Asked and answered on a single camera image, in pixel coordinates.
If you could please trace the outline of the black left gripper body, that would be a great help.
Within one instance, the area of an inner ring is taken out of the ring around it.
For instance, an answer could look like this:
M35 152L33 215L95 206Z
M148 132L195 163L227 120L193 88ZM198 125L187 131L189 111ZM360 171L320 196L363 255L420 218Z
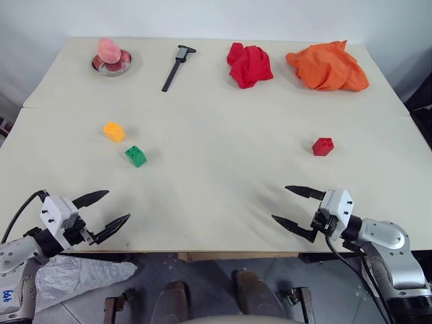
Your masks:
M87 242L89 245L95 243L93 234L87 230L86 223L80 216L77 216L73 224L65 229L63 236L70 246L78 245L81 242Z

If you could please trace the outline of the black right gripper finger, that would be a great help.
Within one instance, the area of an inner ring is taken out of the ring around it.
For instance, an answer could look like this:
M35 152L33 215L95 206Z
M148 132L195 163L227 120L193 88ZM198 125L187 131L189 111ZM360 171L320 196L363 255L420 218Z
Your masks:
M293 192L294 194L297 194L298 196L304 197L304 198L313 198L319 201L322 201L325 197L325 192L315 190L313 188L309 188L306 186L286 186L286 190L289 190L290 192Z
M279 217L276 215L271 216L278 224L280 224L283 228L288 230L289 232L292 232L296 234L297 236L300 236L309 242L314 241L314 233L313 230L304 229L300 227L296 222L290 221L289 219Z

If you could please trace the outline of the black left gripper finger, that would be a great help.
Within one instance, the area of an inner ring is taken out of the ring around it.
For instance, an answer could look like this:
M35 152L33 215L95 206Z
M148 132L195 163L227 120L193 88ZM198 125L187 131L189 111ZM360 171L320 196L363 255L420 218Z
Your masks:
M74 199L72 203L77 209L89 207L94 203L98 202L99 200L101 200L108 193L109 193L108 190L97 190Z
M130 214L124 215L122 217L118 217L112 222L108 223L105 228L97 234L91 233L91 238L93 244L101 244L115 233L117 233L120 228L129 220Z

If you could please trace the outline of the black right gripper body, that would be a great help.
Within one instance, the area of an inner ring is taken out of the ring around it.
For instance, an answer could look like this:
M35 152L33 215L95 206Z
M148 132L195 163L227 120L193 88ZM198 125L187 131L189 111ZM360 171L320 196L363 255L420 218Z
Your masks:
M337 227L338 219L336 216L318 210L311 221L311 233L308 237L309 242L314 242L317 234L321 232L326 237L331 237Z

